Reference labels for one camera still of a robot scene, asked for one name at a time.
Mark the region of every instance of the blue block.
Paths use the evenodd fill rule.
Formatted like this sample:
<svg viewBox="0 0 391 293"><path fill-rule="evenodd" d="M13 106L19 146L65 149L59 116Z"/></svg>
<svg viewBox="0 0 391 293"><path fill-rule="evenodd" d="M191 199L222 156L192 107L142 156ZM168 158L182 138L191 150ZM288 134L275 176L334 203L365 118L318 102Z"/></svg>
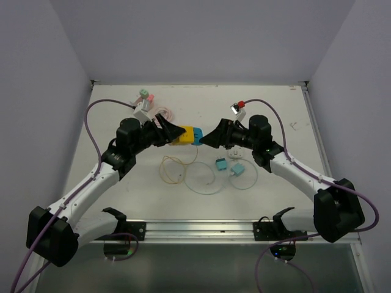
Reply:
<svg viewBox="0 0 391 293"><path fill-rule="evenodd" d="M194 131L194 142L192 143L192 145L201 145L202 143L200 143L200 139L202 138L202 129L193 127L193 131Z"/></svg>
<svg viewBox="0 0 391 293"><path fill-rule="evenodd" d="M227 161L225 159L217 159L216 167L219 171L223 171L227 169Z"/></svg>
<svg viewBox="0 0 391 293"><path fill-rule="evenodd" d="M236 163L232 168L231 171L236 175L240 176L244 172L244 166L242 164Z"/></svg>

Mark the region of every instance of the red connector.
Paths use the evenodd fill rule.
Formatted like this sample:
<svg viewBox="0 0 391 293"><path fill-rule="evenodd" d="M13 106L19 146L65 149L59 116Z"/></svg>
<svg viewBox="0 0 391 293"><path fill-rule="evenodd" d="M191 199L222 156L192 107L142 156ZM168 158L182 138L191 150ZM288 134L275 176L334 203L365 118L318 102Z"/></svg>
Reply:
<svg viewBox="0 0 391 293"><path fill-rule="evenodd" d="M245 105L244 101L238 102L238 106L239 106L240 109L243 108L244 105Z"/></svg>

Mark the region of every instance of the white connector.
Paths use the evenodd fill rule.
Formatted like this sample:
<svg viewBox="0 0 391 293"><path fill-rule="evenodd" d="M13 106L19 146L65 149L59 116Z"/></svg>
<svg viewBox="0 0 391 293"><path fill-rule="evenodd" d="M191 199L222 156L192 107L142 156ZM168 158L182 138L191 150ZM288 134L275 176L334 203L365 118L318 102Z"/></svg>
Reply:
<svg viewBox="0 0 391 293"><path fill-rule="evenodd" d="M240 146L234 146L228 150L228 157L230 159L242 159L244 156L244 150Z"/></svg>
<svg viewBox="0 0 391 293"><path fill-rule="evenodd" d="M133 116L135 116L141 124L151 121L151 117L148 114L149 106L150 103L146 99L143 99L137 104L137 107L133 111Z"/></svg>
<svg viewBox="0 0 391 293"><path fill-rule="evenodd" d="M244 116L246 116L246 111L242 108L240 111L236 114L235 121L242 122Z"/></svg>

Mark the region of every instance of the white table surface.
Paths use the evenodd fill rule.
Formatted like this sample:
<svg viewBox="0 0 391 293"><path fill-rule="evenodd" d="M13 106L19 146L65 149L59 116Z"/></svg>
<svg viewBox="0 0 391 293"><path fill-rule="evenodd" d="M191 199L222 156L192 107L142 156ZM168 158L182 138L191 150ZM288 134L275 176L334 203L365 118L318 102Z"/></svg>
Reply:
<svg viewBox="0 0 391 293"><path fill-rule="evenodd" d="M276 108L282 118L289 151L304 164L324 172L304 97L298 86L96 85L91 102L103 98L134 101L142 88L155 95L155 107L166 106L173 111L172 123L200 127L204 134L213 130L221 118L234 119L230 110L230 105L234 102L250 98L265 99ZM102 152L115 137L120 121L132 117L132 111L114 103L101 103L92 108L89 125ZM277 119L265 105L251 103L246 106L246 111L247 116L243 121L245 126L251 115L263 114L269 118L274 139L282 144ZM264 215L272 216L288 206L313 207L312 202L290 183L262 168L258 168L259 179L253 188L237 190L225 183L225 187L214 195L199 195L184 184L171 186L160 179L159 164L165 154L188 162L194 157L195 151L194 146L151 147L145 150L137 156L137 164L129 174L102 195L87 211L86 216L110 206L122 211L130 219L259 219ZM197 160L213 167L219 156L227 158L227 151L223 148L216 150L200 146ZM244 158L252 160L249 150L245 151ZM83 179L96 161L97 154L83 128L66 191ZM180 166L167 167L174 173L180 170ZM192 168L196 172L209 172L200 165ZM254 177L251 169L242 176L246 174Z"/></svg>

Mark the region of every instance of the glass panel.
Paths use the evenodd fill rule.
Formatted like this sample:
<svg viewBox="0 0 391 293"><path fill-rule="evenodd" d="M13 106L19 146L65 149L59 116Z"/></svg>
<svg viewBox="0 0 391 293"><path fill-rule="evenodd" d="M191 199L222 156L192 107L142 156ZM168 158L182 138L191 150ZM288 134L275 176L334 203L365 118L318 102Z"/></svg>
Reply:
<svg viewBox="0 0 391 293"><path fill-rule="evenodd" d="M104 260L103 245L81 248L64 267L49 266L37 293L257 292L254 265L264 245L142 244L127 261ZM319 293L363 292L350 245L299 245L293 262ZM305 275L270 254L259 268L267 292L311 292Z"/></svg>

